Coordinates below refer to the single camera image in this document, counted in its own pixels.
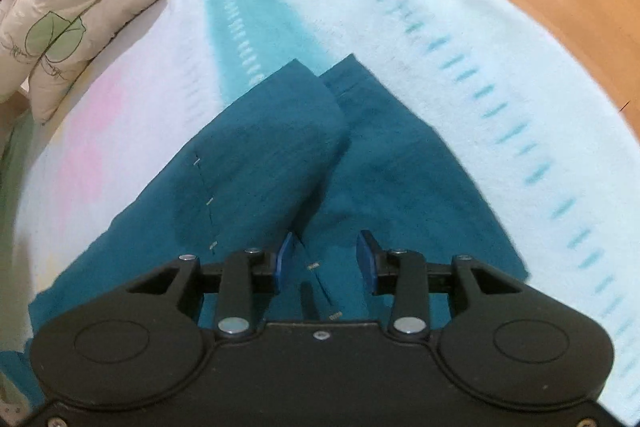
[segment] bed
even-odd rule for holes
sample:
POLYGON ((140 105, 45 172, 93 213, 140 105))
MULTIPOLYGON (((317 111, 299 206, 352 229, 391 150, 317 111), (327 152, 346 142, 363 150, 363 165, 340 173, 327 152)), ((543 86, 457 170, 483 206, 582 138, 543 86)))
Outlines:
POLYGON ((293 59, 320 75, 350 54, 437 131, 528 282, 606 328, 616 362, 601 402, 637 422, 640 149, 576 60, 506 0, 159 0, 47 124, 14 130, 0 349, 24 349, 28 304, 225 108, 293 59))

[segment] teal cloth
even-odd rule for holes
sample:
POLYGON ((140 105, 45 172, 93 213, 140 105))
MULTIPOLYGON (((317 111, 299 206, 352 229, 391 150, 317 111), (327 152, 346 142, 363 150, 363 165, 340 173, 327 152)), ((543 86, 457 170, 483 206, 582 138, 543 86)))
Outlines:
MULTIPOLYGON (((390 302, 366 296, 357 268, 360 229, 372 230, 385 248, 418 250, 429 261, 465 252, 526 276, 433 129, 354 57, 320 79, 293 61, 193 137, 36 297, 33 329, 180 254, 222 261, 286 230, 301 244, 267 317, 383 318, 390 302)), ((446 304, 436 308, 446 320, 446 304)), ((210 310, 200 324, 210 324, 210 310)))

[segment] silver bolt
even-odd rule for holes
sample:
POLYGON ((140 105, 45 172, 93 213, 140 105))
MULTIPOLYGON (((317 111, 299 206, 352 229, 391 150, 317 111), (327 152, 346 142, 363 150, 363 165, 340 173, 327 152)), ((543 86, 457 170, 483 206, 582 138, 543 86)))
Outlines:
POLYGON ((396 330, 408 335, 412 333, 420 333, 426 327, 427 324, 424 320, 419 319, 418 317, 400 317, 394 322, 394 328, 396 328, 396 330))
POLYGON ((227 317, 218 323, 218 328, 230 335, 237 335, 249 329, 249 321, 242 317, 227 317))
POLYGON ((49 418, 49 420, 47 420, 47 427, 66 427, 66 422, 58 417, 49 418))
POLYGON ((329 333, 329 331, 316 331, 316 333, 314 333, 314 338, 318 341, 325 341, 327 340, 329 337, 331 336, 331 333, 329 333))

